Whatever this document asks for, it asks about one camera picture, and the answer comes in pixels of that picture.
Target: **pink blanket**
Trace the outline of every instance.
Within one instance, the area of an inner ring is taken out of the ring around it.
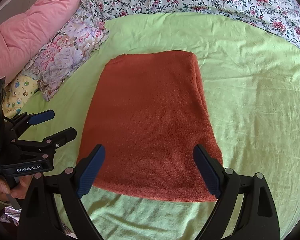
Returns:
[[[70,19],[80,0],[37,0],[0,25],[0,77],[6,85]]]

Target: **green bed sheet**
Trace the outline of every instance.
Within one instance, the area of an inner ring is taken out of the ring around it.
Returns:
[[[198,58],[224,166],[238,174],[265,175],[284,238],[300,218],[300,50],[261,29],[215,15],[133,15],[107,21],[106,27],[108,40],[50,102],[37,92],[23,109],[55,111],[53,120],[31,127],[23,139],[42,140],[68,127],[78,131],[76,140],[57,150],[50,174],[75,166],[90,100],[110,59],[123,53],[190,51]],[[235,225],[242,198],[238,200],[225,235]],[[194,239],[214,206],[153,201],[98,188],[82,202],[101,235],[110,240]]]

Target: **red folded sweater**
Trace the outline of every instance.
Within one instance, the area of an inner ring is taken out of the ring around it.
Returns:
[[[121,55],[100,76],[78,161],[103,144],[106,159],[94,186],[154,200],[214,201],[192,157],[198,143],[222,163],[196,56]]]

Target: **screw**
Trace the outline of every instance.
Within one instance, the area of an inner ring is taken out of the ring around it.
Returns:
[[[34,175],[34,177],[35,177],[36,179],[40,179],[41,176],[42,176],[42,174],[41,174],[40,172],[37,172],[37,173]]]
[[[69,167],[69,168],[65,169],[65,173],[66,174],[71,174],[72,172],[73,172],[73,168],[72,167]]]
[[[226,174],[231,175],[233,173],[233,169],[231,169],[231,168],[225,168],[225,172],[226,172]]]
[[[258,177],[259,179],[263,179],[263,174],[262,174],[261,172],[257,172],[257,177]]]

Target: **plaid fabric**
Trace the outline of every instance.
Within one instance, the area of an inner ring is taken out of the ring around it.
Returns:
[[[0,217],[0,221],[4,223],[14,223],[16,226],[19,225],[21,209],[15,210],[13,207],[6,207],[4,214]],[[65,234],[71,234],[72,231],[61,221],[62,229]]]

